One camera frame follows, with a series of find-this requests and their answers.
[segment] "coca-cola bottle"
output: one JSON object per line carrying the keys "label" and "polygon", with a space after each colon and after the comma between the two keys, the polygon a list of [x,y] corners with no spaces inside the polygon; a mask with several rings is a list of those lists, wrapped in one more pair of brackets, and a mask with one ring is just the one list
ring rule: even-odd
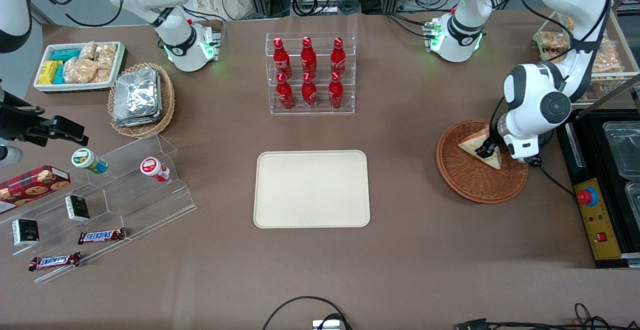
{"label": "coca-cola bottle", "polygon": [[311,38],[308,36],[302,38],[302,53],[300,53],[300,58],[302,59],[302,72],[309,73],[311,75],[311,79],[315,79],[316,75],[316,67],[318,62],[316,61],[316,51],[311,46]]}
{"label": "coca-cola bottle", "polygon": [[318,94],[316,93],[316,85],[311,78],[310,73],[302,75],[302,99],[304,99],[304,107],[312,110],[318,107]]}
{"label": "coca-cola bottle", "polygon": [[343,106],[343,83],[340,82],[340,74],[337,71],[331,73],[331,82],[329,83],[329,104],[331,109],[340,109]]}
{"label": "coca-cola bottle", "polygon": [[333,40],[333,52],[331,52],[331,73],[337,72],[342,76],[345,73],[345,60],[347,55],[344,53],[343,39],[338,37]]}
{"label": "coca-cola bottle", "polygon": [[278,73],[283,73],[286,76],[286,79],[290,80],[293,76],[293,71],[291,70],[291,62],[288,57],[289,54],[285,50],[281,38],[274,38],[273,42],[275,47],[273,61],[276,63],[276,69],[278,70]]}
{"label": "coca-cola bottle", "polygon": [[278,92],[278,99],[282,103],[284,109],[293,109],[295,102],[293,100],[293,94],[291,93],[291,86],[287,83],[286,76],[283,73],[276,75],[278,85],[276,91]]}

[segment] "yellow control panel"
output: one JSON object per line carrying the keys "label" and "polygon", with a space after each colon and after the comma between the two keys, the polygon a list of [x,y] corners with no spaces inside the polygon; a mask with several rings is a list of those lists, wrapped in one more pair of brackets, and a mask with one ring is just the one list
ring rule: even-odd
{"label": "yellow control panel", "polygon": [[595,260],[620,259],[620,248],[611,226],[607,208],[602,201],[598,180],[590,179],[573,187],[580,205],[582,221]]}

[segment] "table surface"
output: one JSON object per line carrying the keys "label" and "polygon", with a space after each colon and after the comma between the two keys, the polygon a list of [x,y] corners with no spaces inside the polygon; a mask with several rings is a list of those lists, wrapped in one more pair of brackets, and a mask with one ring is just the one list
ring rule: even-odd
{"label": "table surface", "polygon": [[[433,14],[417,14],[428,19]],[[418,37],[382,16],[238,21],[220,60],[182,73],[148,26],[44,27],[44,43],[121,41],[126,65],[155,62],[176,89],[163,132],[177,148],[180,177],[198,210],[45,285],[0,243],[3,329],[259,329],[282,302],[301,295],[336,302],[356,329],[449,329],[490,321],[567,323],[573,305],[626,326],[640,320],[640,271],[594,269],[576,201],[531,169],[523,191],[480,205],[452,191],[435,148],[452,124],[487,119],[515,64],[538,60],[541,24],[525,11],[497,11],[473,57],[452,64],[425,53]],[[356,114],[271,116],[265,85],[266,32],[356,32]],[[110,128],[107,93],[27,100],[86,127],[106,153],[132,139]],[[7,178],[41,164],[70,168],[77,146],[20,144],[25,159]],[[371,221],[364,228],[272,229],[254,225],[256,159],[277,150],[359,149],[368,158]],[[569,184],[557,140],[546,168]],[[331,309],[301,301],[272,329],[308,329]]]}

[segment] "red cookie box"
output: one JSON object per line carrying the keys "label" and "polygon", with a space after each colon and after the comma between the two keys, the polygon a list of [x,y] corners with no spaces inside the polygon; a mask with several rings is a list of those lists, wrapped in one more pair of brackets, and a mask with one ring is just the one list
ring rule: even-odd
{"label": "red cookie box", "polygon": [[43,165],[0,182],[0,214],[71,185],[66,171]]}

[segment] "small black box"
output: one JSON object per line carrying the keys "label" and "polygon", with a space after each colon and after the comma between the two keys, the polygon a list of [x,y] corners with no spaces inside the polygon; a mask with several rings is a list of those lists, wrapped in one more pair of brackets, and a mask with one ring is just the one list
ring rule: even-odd
{"label": "small black box", "polygon": [[13,245],[34,245],[40,241],[38,222],[30,219],[16,219],[13,228]]}
{"label": "small black box", "polygon": [[66,213],[69,215],[69,219],[75,221],[89,220],[89,209],[87,209],[87,202],[84,198],[70,195],[64,200],[66,202]]}

